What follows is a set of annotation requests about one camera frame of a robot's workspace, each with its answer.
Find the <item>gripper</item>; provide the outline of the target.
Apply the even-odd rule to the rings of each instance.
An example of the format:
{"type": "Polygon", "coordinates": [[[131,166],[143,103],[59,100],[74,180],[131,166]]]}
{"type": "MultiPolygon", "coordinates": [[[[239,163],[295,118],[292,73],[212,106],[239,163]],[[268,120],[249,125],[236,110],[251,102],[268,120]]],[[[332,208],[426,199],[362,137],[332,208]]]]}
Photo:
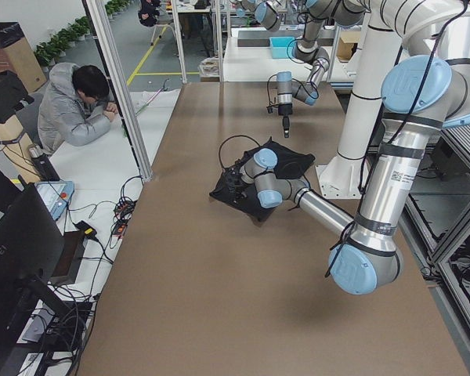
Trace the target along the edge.
{"type": "Polygon", "coordinates": [[[293,114],[292,103],[279,103],[277,105],[278,114],[282,116],[282,125],[284,130],[284,137],[290,136],[290,119],[289,116],[293,114]]]}
{"type": "Polygon", "coordinates": [[[237,204],[239,200],[247,197],[245,192],[247,184],[243,181],[240,169],[231,166],[223,169],[223,179],[225,183],[226,195],[230,203],[237,204]]]}

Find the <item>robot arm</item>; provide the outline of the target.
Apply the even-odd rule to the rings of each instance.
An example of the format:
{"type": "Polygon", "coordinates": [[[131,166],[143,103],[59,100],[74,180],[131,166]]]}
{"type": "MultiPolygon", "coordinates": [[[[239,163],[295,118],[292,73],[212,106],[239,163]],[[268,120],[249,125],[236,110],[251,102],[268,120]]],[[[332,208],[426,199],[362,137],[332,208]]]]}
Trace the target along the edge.
{"type": "Polygon", "coordinates": [[[358,24],[365,8],[348,1],[307,1],[300,20],[305,24],[303,35],[287,47],[287,56],[299,63],[310,65],[307,79],[301,82],[292,77],[290,71],[276,74],[278,114],[282,117],[284,137],[290,135],[290,116],[294,99],[314,105],[319,98],[318,86],[330,67],[330,57],[319,43],[319,33],[329,18],[341,27],[358,24]]]}
{"type": "Polygon", "coordinates": [[[294,100],[312,105],[329,68],[319,32],[327,19],[367,32],[336,156],[315,191],[312,158],[268,141],[223,167],[211,196],[259,220],[284,201],[339,233],[327,275],[365,295],[403,268],[397,223],[425,148],[438,131],[470,125],[470,4],[466,1],[308,1],[288,55],[311,66],[306,82],[277,74],[283,118],[294,100]]]}

